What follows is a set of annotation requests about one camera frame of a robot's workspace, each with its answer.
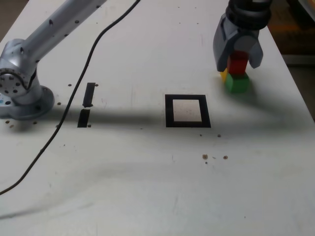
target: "black tape strip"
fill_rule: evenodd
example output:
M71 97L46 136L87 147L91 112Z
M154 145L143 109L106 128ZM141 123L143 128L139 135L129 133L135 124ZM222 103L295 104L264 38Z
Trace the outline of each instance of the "black tape strip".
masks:
M78 128L88 127L89 116L90 116L90 110L88 109L81 110L79 121L78 121Z
M88 83L87 89L85 90L85 95L83 99L83 106L86 107L92 107L92 100L93 100L93 94L95 89L95 83Z

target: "stacked blocks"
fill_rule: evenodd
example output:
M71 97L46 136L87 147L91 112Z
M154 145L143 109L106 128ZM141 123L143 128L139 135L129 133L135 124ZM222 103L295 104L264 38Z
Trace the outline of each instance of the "stacked blocks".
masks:
M246 74L248 54L235 51L227 61L227 69L221 72L221 77L230 93L244 93L249 87L250 79Z

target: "green block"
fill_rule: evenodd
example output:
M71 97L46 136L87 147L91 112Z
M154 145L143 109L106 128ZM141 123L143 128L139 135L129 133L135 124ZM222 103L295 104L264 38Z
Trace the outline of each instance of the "green block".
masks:
M250 85L250 79L245 73L244 75L231 75L226 76L225 86L230 93L243 93L246 92Z

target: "white table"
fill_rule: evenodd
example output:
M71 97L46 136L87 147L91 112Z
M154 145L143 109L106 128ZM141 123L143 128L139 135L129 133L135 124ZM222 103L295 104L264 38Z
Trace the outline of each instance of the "white table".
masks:
M62 2L31 0L0 48ZM143 0L101 39L59 134L0 197L0 235L314 235L314 121L268 29L251 91L225 91L212 42L227 2ZM47 142L95 38L132 3L109 1L39 63L55 106L36 125L0 122L0 189ZM92 126L77 128L88 82ZM206 95L212 128L166 128L165 94Z

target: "yellow block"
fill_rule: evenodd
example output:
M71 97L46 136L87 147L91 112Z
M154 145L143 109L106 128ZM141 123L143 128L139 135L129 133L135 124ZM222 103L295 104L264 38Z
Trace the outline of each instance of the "yellow block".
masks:
M226 81L226 76L227 76L227 69L225 69L225 71L223 71L223 72L220 72L220 74L221 74L223 83L225 83L225 81Z

